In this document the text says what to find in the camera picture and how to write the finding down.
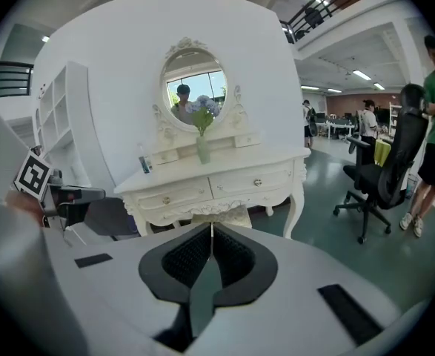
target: white bookshelf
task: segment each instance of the white bookshelf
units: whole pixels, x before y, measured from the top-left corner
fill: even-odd
[[[103,188],[115,196],[93,125],[85,66],[67,62],[46,87],[34,118],[41,156],[61,170],[65,185]]]
[[[392,103],[390,103],[390,124],[388,126],[388,135],[392,139],[395,137],[398,113],[401,109],[401,105],[393,105]]]

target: glass vase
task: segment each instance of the glass vase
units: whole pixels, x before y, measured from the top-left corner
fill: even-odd
[[[199,156],[201,163],[202,164],[209,163],[210,162],[209,144],[207,143],[205,138],[203,136],[197,137],[196,144],[197,144],[197,155]]]

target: black railing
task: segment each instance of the black railing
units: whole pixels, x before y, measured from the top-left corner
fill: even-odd
[[[359,0],[310,0],[289,22],[280,21],[288,42],[297,42],[337,11],[357,1]]]
[[[33,65],[0,61],[0,98],[30,95]]]

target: hand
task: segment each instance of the hand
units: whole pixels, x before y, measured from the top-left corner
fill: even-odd
[[[18,210],[27,212],[34,218],[40,227],[43,227],[42,217],[44,216],[44,213],[36,198],[20,191],[11,190],[8,191],[5,200],[8,207],[14,207]]]

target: oval mirror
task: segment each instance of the oval mirror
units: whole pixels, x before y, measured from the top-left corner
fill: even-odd
[[[163,73],[167,109],[193,125],[192,113],[205,107],[216,118],[225,103],[227,81],[219,62],[207,51],[183,49],[167,62]]]

